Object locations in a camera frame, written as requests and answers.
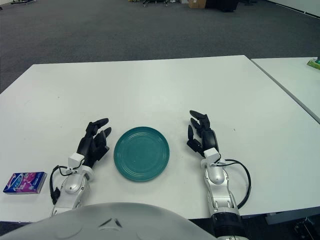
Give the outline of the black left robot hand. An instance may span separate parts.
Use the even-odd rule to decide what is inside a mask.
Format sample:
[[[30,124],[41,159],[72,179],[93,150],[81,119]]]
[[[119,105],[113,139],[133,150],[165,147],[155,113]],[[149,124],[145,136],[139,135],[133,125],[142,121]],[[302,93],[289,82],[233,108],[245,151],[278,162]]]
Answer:
[[[96,161],[99,161],[108,151],[107,137],[112,128],[98,132],[100,128],[109,122],[108,118],[90,122],[85,130],[84,137],[80,140],[76,153],[84,156],[83,165],[92,168]]]

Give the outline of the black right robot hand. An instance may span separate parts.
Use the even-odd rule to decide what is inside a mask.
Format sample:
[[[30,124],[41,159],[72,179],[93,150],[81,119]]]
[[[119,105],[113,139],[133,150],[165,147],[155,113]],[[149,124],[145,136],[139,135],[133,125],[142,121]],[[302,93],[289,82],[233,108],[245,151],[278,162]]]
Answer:
[[[187,145],[202,157],[205,157],[205,151],[215,148],[219,152],[218,141],[215,132],[211,129],[210,120],[207,114],[202,114],[195,110],[189,111],[191,125],[188,125]],[[201,138],[201,142],[194,138],[194,131]]]

